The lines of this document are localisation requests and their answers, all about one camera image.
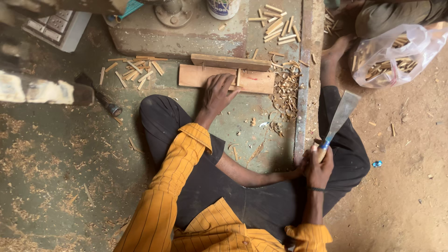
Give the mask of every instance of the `clear plastic bag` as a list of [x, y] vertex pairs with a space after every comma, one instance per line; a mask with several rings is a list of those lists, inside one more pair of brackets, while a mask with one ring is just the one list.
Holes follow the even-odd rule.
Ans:
[[[395, 39], [407, 34], [410, 41], [401, 48], [393, 48]], [[357, 50], [349, 57], [353, 79], [362, 87], [395, 87], [410, 82], [417, 77], [439, 53], [448, 37], [448, 28], [426, 30], [421, 25], [400, 25], [380, 36], [364, 39]], [[398, 69], [395, 59], [409, 57], [418, 64], [410, 73]], [[377, 62], [390, 61], [392, 71], [366, 80], [369, 69]]]

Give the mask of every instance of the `paint bucket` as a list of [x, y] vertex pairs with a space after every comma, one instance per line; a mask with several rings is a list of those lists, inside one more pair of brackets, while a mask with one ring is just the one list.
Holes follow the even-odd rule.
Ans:
[[207, 0], [208, 12], [219, 20], [231, 19], [238, 12], [241, 0]]

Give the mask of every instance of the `black bracelet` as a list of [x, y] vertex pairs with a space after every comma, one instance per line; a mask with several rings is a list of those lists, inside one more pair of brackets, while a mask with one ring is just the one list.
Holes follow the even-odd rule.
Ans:
[[325, 189], [316, 188], [316, 187], [307, 187], [307, 189], [310, 190], [310, 191], [325, 191]]

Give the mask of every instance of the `chisel handle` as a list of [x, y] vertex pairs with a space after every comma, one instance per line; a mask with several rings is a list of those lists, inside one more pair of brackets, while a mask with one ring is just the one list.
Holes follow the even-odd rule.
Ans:
[[317, 157], [319, 159], [319, 163], [322, 162], [323, 158], [325, 157], [325, 154], [327, 153], [329, 146], [330, 146], [330, 141], [324, 141], [317, 148]]

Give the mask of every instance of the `person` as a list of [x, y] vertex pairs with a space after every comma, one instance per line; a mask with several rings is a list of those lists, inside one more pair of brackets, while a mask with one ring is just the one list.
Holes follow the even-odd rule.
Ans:
[[357, 0], [346, 9], [357, 13], [356, 35], [365, 39], [401, 24], [420, 24], [430, 30], [448, 21], [447, 0]]
[[[319, 131], [326, 134], [340, 101], [336, 63], [352, 36], [323, 52]], [[144, 191], [114, 252], [326, 251], [332, 237], [323, 216], [369, 172], [362, 141], [347, 120], [324, 160], [307, 150], [292, 172], [257, 174], [223, 152], [208, 129], [238, 94], [227, 95], [234, 75], [207, 81], [193, 121], [173, 99], [151, 95], [140, 114], [160, 170]]]

